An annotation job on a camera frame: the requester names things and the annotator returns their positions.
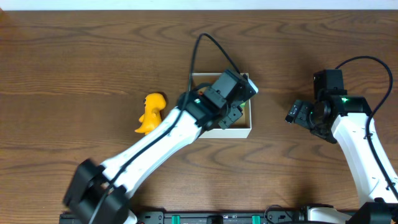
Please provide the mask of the white cardboard box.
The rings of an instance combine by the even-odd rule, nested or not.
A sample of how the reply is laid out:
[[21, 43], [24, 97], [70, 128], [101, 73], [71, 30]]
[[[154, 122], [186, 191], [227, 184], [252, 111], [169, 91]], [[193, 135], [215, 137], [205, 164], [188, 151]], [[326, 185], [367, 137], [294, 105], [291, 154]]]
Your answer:
[[[214, 83], [221, 73], [194, 73], [193, 87], [201, 83]], [[252, 130], [251, 100], [247, 100], [242, 107], [243, 115], [228, 129], [214, 128], [204, 132], [202, 139], [246, 139]]]

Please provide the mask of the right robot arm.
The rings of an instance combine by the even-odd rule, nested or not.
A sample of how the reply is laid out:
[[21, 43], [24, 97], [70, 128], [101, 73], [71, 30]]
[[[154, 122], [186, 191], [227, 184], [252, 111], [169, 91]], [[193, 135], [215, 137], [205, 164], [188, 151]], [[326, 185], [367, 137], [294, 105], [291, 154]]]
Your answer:
[[349, 96], [341, 70], [313, 75], [315, 102], [296, 100], [285, 118], [342, 149], [360, 208], [353, 214], [329, 205], [306, 206], [295, 223], [397, 223], [397, 174], [381, 146], [363, 96]]

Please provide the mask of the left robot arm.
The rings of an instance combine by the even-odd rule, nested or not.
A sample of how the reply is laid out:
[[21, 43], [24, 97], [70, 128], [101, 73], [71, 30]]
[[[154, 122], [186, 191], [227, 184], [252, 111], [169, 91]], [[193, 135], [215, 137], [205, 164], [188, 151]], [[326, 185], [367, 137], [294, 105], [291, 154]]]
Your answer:
[[200, 86], [203, 93], [189, 88], [158, 127], [124, 152], [99, 165], [87, 159], [76, 168], [63, 204], [81, 223], [137, 223], [130, 199], [143, 181], [204, 132], [230, 127], [243, 115], [241, 104], [258, 93], [247, 75], [233, 70]]

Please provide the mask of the orange dinosaur toy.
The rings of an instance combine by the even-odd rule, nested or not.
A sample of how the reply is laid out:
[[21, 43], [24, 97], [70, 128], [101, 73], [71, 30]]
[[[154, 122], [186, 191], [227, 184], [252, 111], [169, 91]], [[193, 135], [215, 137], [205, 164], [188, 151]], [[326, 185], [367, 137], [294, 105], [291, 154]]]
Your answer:
[[166, 100], [160, 93], [148, 94], [144, 99], [144, 114], [139, 118], [141, 126], [136, 133], [148, 135], [162, 122], [160, 112], [166, 107]]

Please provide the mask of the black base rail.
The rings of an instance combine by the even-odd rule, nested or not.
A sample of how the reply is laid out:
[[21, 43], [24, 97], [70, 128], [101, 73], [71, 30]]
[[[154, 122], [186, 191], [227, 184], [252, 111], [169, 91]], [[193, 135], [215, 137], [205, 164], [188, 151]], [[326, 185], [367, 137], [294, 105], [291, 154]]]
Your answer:
[[230, 223], [362, 223], [354, 212], [341, 212], [328, 205], [286, 209], [272, 205], [264, 212], [166, 212], [146, 211], [137, 215], [138, 224], [230, 224]]

